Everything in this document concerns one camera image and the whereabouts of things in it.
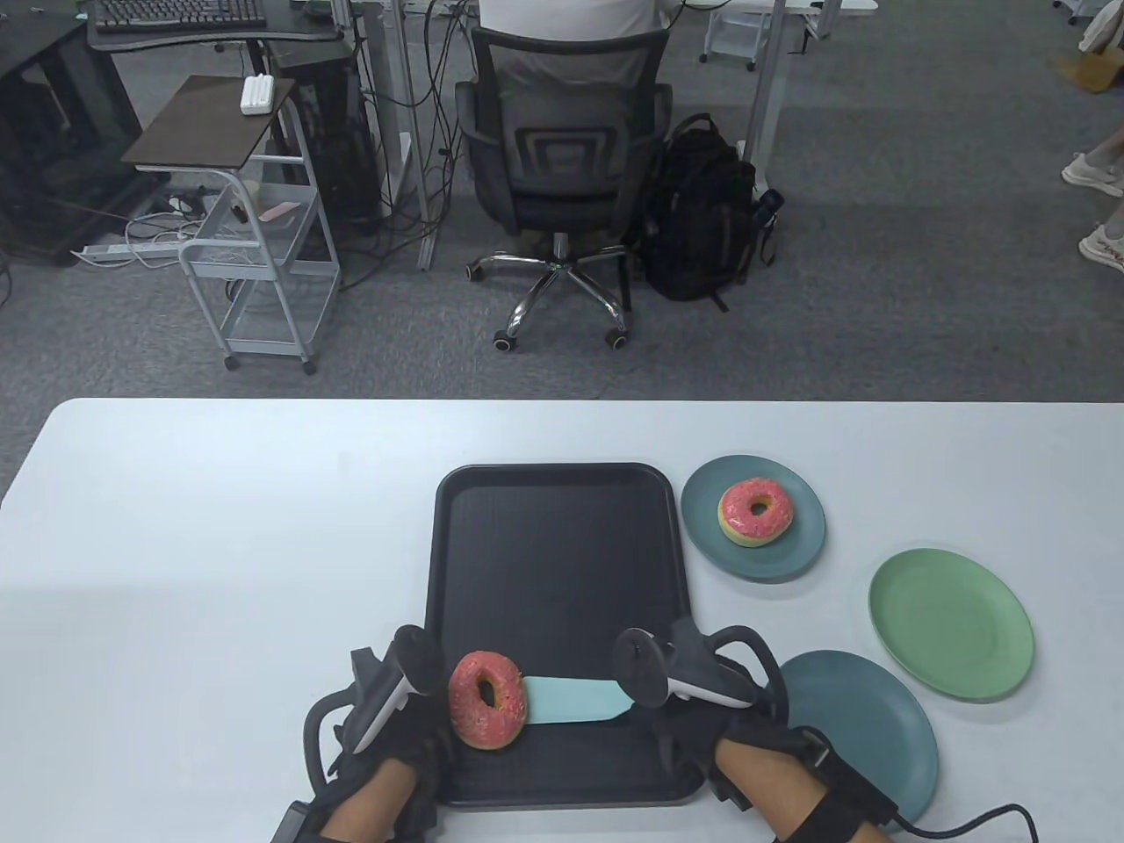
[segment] caster wheel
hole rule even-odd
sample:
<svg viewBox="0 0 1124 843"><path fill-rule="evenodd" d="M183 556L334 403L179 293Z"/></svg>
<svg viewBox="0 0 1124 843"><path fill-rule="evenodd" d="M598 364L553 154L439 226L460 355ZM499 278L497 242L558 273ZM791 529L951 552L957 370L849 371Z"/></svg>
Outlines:
<svg viewBox="0 0 1124 843"><path fill-rule="evenodd" d="M628 345L628 332L622 330L620 328L614 328L605 335L605 342L609 344L609 347L613 348L613 351L624 348Z"/></svg>

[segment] chair base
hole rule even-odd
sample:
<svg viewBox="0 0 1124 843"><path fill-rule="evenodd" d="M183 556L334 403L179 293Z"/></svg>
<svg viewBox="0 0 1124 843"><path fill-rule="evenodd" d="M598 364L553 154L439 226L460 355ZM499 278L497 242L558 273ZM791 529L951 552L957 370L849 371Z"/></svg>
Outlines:
<svg viewBox="0 0 1124 843"><path fill-rule="evenodd" d="M613 293L582 272L581 266L596 261L607 261L613 257L627 260L629 256L628 250L625 246L606 246L591 254L573 257L570 254L570 239L565 234L555 234L553 246L552 255L549 259L523 257L520 255L499 252L479 257L465 268L469 281L477 282L483 281L486 269L493 266L535 269L541 273L535 285L531 288L527 294L511 310L511 315L507 318L507 327L496 333L496 336L492 338L492 345L498 351L513 351L516 345L516 337L519 335L527 314L531 312L543 297L543 293L555 281L565 279L578 284L578 287L596 299L608 311L614 327L606 334L605 342L613 348L623 348L628 343L628 324L625 321L626 308L622 306Z"/></svg>

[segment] black glove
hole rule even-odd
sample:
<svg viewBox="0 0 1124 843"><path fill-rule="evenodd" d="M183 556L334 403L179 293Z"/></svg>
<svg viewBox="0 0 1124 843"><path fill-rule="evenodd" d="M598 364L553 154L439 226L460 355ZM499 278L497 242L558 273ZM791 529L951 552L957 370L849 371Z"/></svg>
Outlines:
<svg viewBox="0 0 1124 843"><path fill-rule="evenodd" d="M339 740L342 726L336 726ZM363 752L341 752L328 774L335 778L311 801L325 819L354 796L378 772L383 761L396 759L414 769L418 783L395 823L393 840L420 840L437 824L435 795L452 756L448 698L442 691L430 697L413 695L395 711Z"/></svg>
<svg viewBox="0 0 1124 843"><path fill-rule="evenodd" d="M795 752L805 745L787 724L774 719L771 705L753 708L726 708L700 699L671 697L660 708L633 706L632 719L651 729L660 743L664 765L674 770L680 764L699 768L710 781L715 795L731 799L742 810L749 799L715 767L714 753L725 737L735 743L760 746L777 752Z"/></svg>

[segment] black backpack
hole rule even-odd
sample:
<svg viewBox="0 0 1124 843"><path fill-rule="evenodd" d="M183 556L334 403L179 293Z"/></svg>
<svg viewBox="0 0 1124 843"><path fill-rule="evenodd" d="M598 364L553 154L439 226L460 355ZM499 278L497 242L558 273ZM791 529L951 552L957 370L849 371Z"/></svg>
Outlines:
<svg viewBox="0 0 1124 843"><path fill-rule="evenodd" d="M703 121L705 127L695 126ZM625 237L656 291L673 301L710 297L727 309L718 290L744 282L759 241L764 261L765 241L785 203L774 190L755 200L755 181L753 165L726 143L710 115L692 115L676 127Z"/></svg>

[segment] white bag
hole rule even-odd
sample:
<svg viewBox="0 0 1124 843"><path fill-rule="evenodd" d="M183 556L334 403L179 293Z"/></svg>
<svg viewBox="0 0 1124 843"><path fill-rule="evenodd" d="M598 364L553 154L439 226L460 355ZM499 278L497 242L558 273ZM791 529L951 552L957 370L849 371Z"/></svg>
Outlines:
<svg viewBox="0 0 1124 843"><path fill-rule="evenodd" d="M1113 42L1117 28L1124 21L1124 0L1108 0L1097 17L1085 30L1077 48L1082 53L1099 53Z"/></svg>

